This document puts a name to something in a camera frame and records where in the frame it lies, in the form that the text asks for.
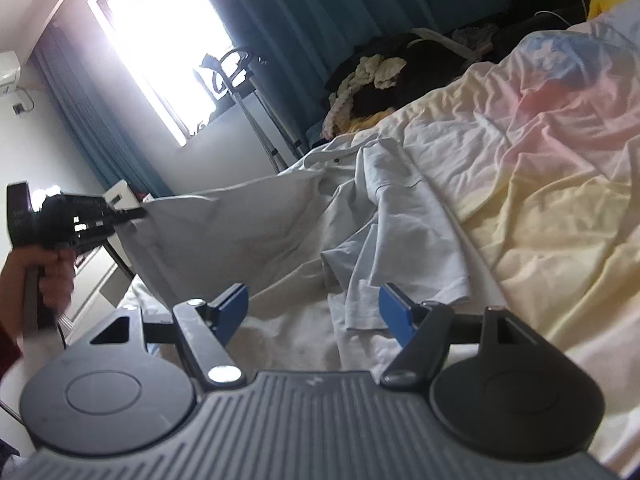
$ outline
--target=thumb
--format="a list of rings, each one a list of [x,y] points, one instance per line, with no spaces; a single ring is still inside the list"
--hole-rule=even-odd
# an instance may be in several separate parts
[[[38,245],[30,245],[27,247],[16,247],[11,252],[11,258],[14,262],[23,267],[42,267],[54,264],[58,260],[56,251],[47,251]]]

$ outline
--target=curtain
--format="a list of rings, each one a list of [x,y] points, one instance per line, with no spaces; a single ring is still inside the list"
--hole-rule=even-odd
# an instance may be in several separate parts
[[[374,36],[428,27],[448,32],[506,9],[509,0],[211,0],[236,46],[266,59],[256,77],[303,142],[324,115],[324,83]]]
[[[105,189],[126,180],[138,193],[174,193],[119,123],[64,32],[53,24],[32,55],[69,135]]]

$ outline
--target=ribbed gray surface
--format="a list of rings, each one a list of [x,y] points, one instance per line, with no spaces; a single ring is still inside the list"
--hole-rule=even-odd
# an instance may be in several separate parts
[[[545,464],[487,459],[442,433],[427,404],[367,372],[262,372],[207,397],[177,434],[111,460],[41,451],[16,480],[590,480],[616,478],[586,454]]]

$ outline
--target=air conditioner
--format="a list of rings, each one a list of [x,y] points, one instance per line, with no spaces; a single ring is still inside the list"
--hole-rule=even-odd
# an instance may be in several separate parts
[[[13,50],[0,52],[0,97],[15,91],[20,79],[20,61]]]

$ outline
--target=shirt sleeve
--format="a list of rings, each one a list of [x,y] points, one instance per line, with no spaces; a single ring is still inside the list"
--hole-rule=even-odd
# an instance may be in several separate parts
[[[0,380],[9,368],[22,356],[18,346],[0,327]]]

